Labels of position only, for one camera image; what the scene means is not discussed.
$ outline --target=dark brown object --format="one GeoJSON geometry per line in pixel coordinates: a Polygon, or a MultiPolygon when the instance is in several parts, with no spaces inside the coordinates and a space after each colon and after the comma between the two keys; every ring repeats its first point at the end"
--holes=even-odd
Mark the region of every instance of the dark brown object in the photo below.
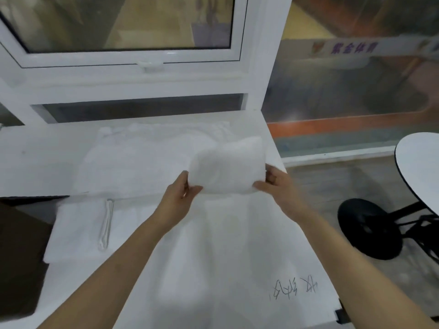
{"type": "Polygon", "coordinates": [[[48,264],[52,226],[0,203],[0,320],[34,313],[48,264]]]}

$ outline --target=person's left arm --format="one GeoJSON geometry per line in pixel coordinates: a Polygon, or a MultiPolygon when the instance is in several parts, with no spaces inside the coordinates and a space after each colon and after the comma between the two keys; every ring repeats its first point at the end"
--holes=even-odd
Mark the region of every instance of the person's left arm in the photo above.
{"type": "Polygon", "coordinates": [[[38,329],[111,329],[155,246],[186,216],[201,189],[189,188],[183,171],[153,215],[38,329]]]}

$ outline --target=handwriting on white table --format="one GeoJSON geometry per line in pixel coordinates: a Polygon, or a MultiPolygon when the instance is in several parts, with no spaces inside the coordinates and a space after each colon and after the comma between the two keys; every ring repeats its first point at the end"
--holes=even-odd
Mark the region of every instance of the handwriting on white table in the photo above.
{"type": "MultiPolygon", "coordinates": [[[[299,287],[299,289],[303,289],[305,293],[307,292],[316,293],[317,282],[314,282],[314,279],[311,275],[308,275],[307,279],[304,278],[300,278],[300,279],[304,281],[306,285],[304,284],[303,288],[299,287]]],[[[271,297],[273,297],[274,300],[277,300],[282,296],[287,296],[288,300],[290,300],[291,297],[297,296],[298,285],[297,285],[296,277],[294,277],[293,280],[289,279],[288,282],[281,282],[281,280],[278,279],[273,289],[274,289],[273,295],[271,295],[271,293],[269,294],[270,301],[272,300],[271,297]]]]}

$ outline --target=hand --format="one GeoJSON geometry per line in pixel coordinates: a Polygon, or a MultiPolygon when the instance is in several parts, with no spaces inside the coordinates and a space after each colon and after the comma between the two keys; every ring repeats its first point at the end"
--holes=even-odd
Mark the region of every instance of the hand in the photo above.
{"type": "Polygon", "coordinates": [[[266,164],[266,181],[253,184],[257,190],[270,194],[284,214],[296,221],[312,212],[294,186],[290,176],[274,166],[266,164]]]}
{"type": "Polygon", "coordinates": [[[166,188],[166,192],[151,216],[158,224],[170,231],[189,212],[195,196],[203,189],[201,186],[189,187],[187,184],[187,171],[183,171],[173,184],[166,188]]]}

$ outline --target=forearm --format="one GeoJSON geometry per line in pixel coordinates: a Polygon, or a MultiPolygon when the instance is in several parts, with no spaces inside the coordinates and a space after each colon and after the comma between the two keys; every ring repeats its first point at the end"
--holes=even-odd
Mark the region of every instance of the forearm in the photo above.
{"type": "Polygon", "coordinates": [[[436,328],[395,284],[317,213],[295,219],[357,329],[436,328]]]}
{"type": "Polygon", "coordinates": [[[111,329],[166,233],[152,215],[38,328],[111,329]]]}

